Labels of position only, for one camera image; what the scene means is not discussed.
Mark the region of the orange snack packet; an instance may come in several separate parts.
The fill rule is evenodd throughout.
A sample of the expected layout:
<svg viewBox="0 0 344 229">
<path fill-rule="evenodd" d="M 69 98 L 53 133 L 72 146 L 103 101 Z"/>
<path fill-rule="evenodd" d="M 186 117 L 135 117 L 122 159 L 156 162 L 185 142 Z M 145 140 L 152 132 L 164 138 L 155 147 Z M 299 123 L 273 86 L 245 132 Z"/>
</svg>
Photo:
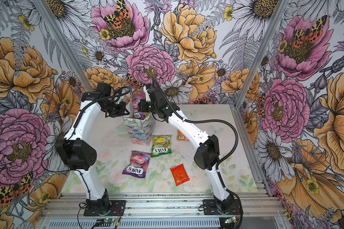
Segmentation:
<svg viewBox="0 0 344 229">
<path fill-rule="evenodd" d="M 181 132 L 181 131 L 177 131 L 177 137 L 176 139 L 178 141 L 189 141 L 188 138 Z"/>
</svg>

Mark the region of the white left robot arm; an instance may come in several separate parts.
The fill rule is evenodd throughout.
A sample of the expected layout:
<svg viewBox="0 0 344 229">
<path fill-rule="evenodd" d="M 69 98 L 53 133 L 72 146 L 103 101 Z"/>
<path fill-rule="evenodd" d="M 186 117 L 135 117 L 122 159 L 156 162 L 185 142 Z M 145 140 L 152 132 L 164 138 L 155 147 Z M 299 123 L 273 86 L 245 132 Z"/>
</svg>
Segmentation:
<svg viewBox="0 0 344 229">
<path fill-rule="evenodd" d="M 97 152 L 90 144 L 91 129 L 99 113 L 111 118 L 129 115 L 122 97 L 130 92 L 129 86 L 114 89 L 106 83 L 84 92 L 72 127 L 64 139 L 54 144 L 63 163 L 78 175 L 89 201 L 102 199 L 106 192 L 95 169 Z"/>
</svg>

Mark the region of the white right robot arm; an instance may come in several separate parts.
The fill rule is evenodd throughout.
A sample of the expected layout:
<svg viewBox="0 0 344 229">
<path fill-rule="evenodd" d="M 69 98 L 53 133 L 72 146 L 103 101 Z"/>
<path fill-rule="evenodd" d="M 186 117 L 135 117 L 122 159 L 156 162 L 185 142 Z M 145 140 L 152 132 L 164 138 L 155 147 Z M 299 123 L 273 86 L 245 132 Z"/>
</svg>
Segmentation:
<svg viewBox="0 0 344 229">
<path fill-rule="evenodd" d="M 202 123 L 224 123 L 224 120 L 208 119 L 189 120 L 183 111 L 171 103 L 159 86 L 147 85 L 143 87 L 146 99 L 139 103 L 142 111 L 156 114 L 160 119 L 178 129 L 196 148 L 194 161 L 199 168 L 204 170 L 213 188 L 214 198 L 220 203 L 231 203 L 234 199 L 224 185 L 219 171 L 219 141 L 217 136 L 209 135 L 200 130 L 196 125 Z"/>
</svg>

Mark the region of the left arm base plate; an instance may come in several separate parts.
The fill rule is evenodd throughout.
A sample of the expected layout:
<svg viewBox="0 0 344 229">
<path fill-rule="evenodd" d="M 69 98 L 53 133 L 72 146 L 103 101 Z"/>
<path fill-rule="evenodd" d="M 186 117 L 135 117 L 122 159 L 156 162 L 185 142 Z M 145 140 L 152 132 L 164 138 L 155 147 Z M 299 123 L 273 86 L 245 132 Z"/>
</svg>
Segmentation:
<svg viewBox="0 0 344 229">
<path fill-rule="evenodd" d="M 86 217 L 96 216 L 123 216 L 125 200 L 86 200 L 86 207 L 83 213 Z"/>
</svg>

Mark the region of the purple Fox's bag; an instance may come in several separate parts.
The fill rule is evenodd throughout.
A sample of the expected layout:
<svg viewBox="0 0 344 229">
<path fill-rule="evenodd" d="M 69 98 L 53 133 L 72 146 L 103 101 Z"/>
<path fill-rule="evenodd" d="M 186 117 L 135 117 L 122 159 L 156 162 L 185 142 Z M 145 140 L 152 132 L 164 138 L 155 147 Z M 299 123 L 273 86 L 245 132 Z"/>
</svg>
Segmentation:
<svg viewBox="0 0 344 229">
<path fill-rule="evenodd" d="M 143 99 L 145 99 L 145 95 L 143 94 L 135 94 L 132 96 L 133 114 L 135 119 L 143 120 L 145 118 L 145 114 L 139 108 L 139 103 Z"/>
<path fill-rule="evenodd" d="M 126 166 L 122 174 L 136 178 L 146 178 L 146 173 L 151 157 L 151 153 L 132 151 L 130 164 Z"/>
</svg>

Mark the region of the green Fox's candy bag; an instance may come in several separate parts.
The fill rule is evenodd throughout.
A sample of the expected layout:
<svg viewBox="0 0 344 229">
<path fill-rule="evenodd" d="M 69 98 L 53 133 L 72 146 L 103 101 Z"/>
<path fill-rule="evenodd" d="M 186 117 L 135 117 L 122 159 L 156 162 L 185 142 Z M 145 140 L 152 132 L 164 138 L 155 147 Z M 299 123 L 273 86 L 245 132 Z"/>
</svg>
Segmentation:
<svg viewBox="0 0 344 229">
<path fill-rule="evenodd" d="M 171 137 L 171 135 L 153 135 L 152 157 L 158 157 L 172 153 Z"/>
</svg>

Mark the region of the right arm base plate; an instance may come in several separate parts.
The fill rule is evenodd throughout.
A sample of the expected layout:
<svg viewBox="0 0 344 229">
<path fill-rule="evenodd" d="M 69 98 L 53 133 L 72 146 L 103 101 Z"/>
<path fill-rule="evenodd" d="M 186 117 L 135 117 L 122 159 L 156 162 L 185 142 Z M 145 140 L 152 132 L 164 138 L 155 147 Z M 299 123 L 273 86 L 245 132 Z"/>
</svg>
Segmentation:
<svg viewBox="0 0 344 229">
<path fill-rule="evenodd" d="M 243 210 L 237 199 L 220 201 L 217 199 L 204 199 L 203 212 L 205 215 L 242 215 Z"/>
</svg>

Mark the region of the floral paper gift bag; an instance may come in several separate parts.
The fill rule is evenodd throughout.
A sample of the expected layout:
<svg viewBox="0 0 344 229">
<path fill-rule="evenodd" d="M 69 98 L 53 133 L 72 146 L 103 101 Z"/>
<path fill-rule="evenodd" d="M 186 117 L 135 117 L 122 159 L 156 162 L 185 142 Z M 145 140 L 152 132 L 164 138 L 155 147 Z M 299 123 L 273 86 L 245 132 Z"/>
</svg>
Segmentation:
<svg viewBox="0 0 344 229">
<path fill-rule="evenodd" d="M 147 146 L 152 139 L 155 121 L 152 113 L 144 113 L 143 120 L 135 119 L 132 101 L 130 102 L 130 115 L 123 116 L 124 124 L 130 135 L 131 142 L 136 145 Z"/>
</svg>

